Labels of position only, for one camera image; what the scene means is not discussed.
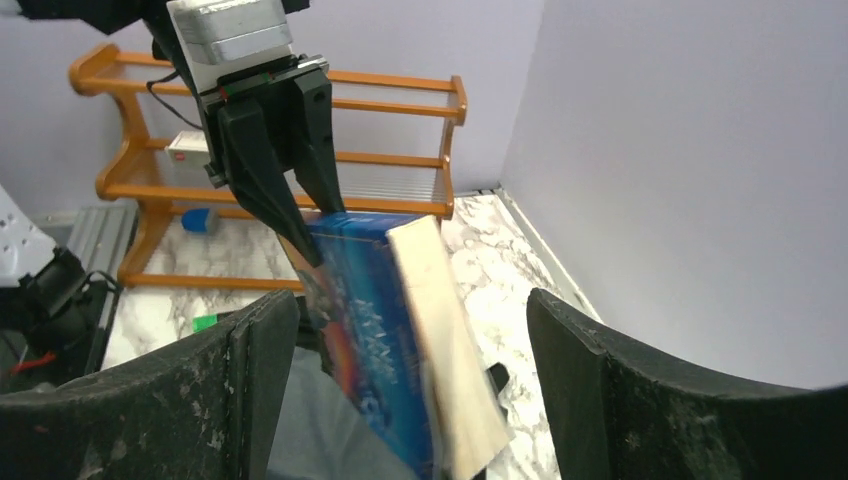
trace orange wooden shoe rack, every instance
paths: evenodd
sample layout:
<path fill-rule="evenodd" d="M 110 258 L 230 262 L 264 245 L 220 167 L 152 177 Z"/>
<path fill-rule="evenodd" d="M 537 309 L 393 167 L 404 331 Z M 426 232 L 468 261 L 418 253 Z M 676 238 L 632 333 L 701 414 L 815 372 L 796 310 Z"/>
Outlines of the orange wooden shoe rack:
<path fill-rule="evenodd" d="M 109 165 L 100 172 L 96 180 L 96 191 L 104 200 L 130 198 L 138 202 L 139 219 L 135 239 L 118 269 L 118 280 L 126 286 L 161 286 L 186 288 L 224 288 L 273 290 L 288 288 L 300 290 L 300 283 L 294 280 L 271 280 L 258 278 L 204 277 L 188 275 L 158 275 L 145 273 L 150 260 L 166 230 L 175 216 L 188 208 L 186 202 L 203 204 L 222 204 L 218 210 L 222 218 L 250 219 L 250 214 L 238 207 L 232 194 L 226 189 L 191 188 L 168 185 L 163 181 L 156 160 L 157 151 L 171 143 L 170 138 L 151 138 L 138 101 L 138 95 L 147 95 L 145 81 L 130 78 L 130 67 L 156 67 L 172 69 L 171 64 L 155 60 L 152 56 L 121 52 L 112 44 L 101 45 L 78 59 L 71 66 L 69 77 L 74 90 L 85 96 L 107 93 L 117 103 L 123 121 L 123 141 L 118 153 Z M 434 158 L 401 155 L 385 155 L 362 152 L 337 152 L 336 160 L 340 169 L 343 165 L 359 165 L 361 168 L 432 169 L 436 185 L 432 198 L 426 200 L 391 198 L 387 195 L 356 194 L 362 189 L 345 190 L 344 178 L 340 170 L 342 196 L 349 210 L 373 212 L 404 212 L 432 214 L 440 218 L 450 218 L 453 214 L 454 194 L 451 184 L 450 163 L 451 144 L 454 129 L 463 125 L 467 111 L 467 99 L 462 80 L 458 76 L 449 81 L 428 80 L 411 77 L 397 77 L 331 71 L 329 78 L 334 84 L 354 84 L 375 88 L 412 89 L 419 91 L 441 92 L 448 96 L 448 106 L 408 105 L 400 103 L 375 102 L 352 99 L 333 99 L 333 108 L 404 114 L 444 119 L 439 156 Z M 161 95 L 190 95 L 185 85 L 157 84 L 153 91 Z M 292 191 L 300 207 L 313 208 L 311 199 L 302 194 L 297 185 Z"/>

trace gray cloth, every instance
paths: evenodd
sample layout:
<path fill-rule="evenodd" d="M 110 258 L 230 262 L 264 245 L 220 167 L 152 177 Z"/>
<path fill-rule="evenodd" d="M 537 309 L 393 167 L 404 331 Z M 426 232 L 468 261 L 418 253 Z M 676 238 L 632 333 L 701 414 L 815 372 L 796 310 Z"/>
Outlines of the gray cloth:
<path fill-rule="evenodd" d="M 317 353 L 295 349 L 268 480 L 415 480 L 368 427 Z"/>

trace white wall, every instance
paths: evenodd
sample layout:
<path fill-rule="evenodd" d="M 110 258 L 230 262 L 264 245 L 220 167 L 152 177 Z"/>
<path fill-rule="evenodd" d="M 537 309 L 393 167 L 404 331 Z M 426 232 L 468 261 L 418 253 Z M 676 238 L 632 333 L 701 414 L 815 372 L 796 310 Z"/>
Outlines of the white wall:
<path fill-rule="evenodd" d="M 469 114 L 454 143 L 453 175 L 462 191 L 498 181 L 542 4 L 323 0 L 292 15 L 289 23 L 296 48 L 324 54 L 335 69 L 443 79 L 461 75 Z M 77 97 L 68 86 L 67 68 L 103 40 L 83 24 L 0 19 L 0 62 L 7 66 L 0 75 L 0 182 L 28 213 L 96 201 L 93 178 L 118 145 L 117 111 L 108 98 Z M 150 48 L 141 25 L 112 41 L 126 49 Z M 146 106 L 154 113 L 154 133 L 179 127 L 161 108 Z M 435 155 L 441 132 L 437 120 L 361 112 L 336 115 L 336 130 L 340 149 L 413 155 Z"/>
<path fill-rule="evenodd" d="M 547 2 L 502 183 L 601 318 L 848 380 L 848 2 Z"/>

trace green object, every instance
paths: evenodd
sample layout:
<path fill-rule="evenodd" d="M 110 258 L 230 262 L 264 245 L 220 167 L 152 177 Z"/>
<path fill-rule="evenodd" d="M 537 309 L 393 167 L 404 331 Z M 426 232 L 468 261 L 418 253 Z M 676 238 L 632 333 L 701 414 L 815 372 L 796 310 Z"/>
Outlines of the green object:
<path fill-rule="evenodd" d="M 217 314 L 197 317 L 192 321 L 192 324 L 194 326 L 194 333 L 197 333 L 201 330 L 206 330 L 207 328 L 211 327 L 212 325 L 215 325 L 216 323 L 218 323 Z"/>

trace shoe rack shelf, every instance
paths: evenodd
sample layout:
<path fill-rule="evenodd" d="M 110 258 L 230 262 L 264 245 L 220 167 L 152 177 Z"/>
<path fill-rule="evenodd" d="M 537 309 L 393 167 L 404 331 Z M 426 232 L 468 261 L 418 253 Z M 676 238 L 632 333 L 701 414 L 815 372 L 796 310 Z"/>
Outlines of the shoe rack shelf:
<path fill-rule="evenodd" d="M 168 184 L 157 161 L 157 153 L 168 146 L 171 138 L 154 138 L 148 133 L 139 95 L 149 95 L 145 82 L 150 78 L 133 78 L 132 70 L 158 69 L 157 78 L 172 70 L 168 62 L 151 55 L 122 52 L 117 46 L 104 44 L 79 58 L 69 71 L 70 83 L 80 95 L 109 94 L 120 111 L 123 122 L 121 146 L 112 161 L 100 172 L 95 188 L 100 198 L 133 199 L 138 203 L 139 218 L 135 239 L 118 269 L 124 285 L 184 288 L 223 288 L 300 290 L 294 280 L 232 278 L 145 273 L 151 255 L 175 218 L 195 204 L 218 204 L 221 218 L 251 219 L 226 188 L 185 187 Z M 334 84 L 352 84 L 382 89 L 411 89 L 446 94 L 446 106 L 412 105 L 334 98 L 333 108 L 382 112 L 395 115 L 436 117 L 444 120 L 437 157 L 386 155 L 365 152 L 336 154 L 339 179 L 345 206 L 352 211 L 402 212 L 432 214 L 450 218 L 454 193 L 451 184 L 451 145 L 454 129 L 465 122 L 467 98 L 462 80 L 429 80 L 369 73 L 330 71 Z M 183 84 L 157 84 L 153 91 L 160 95 L 189 96 Z M 300 207 L 313 208 L 290 179 L 292 192 Z"/>

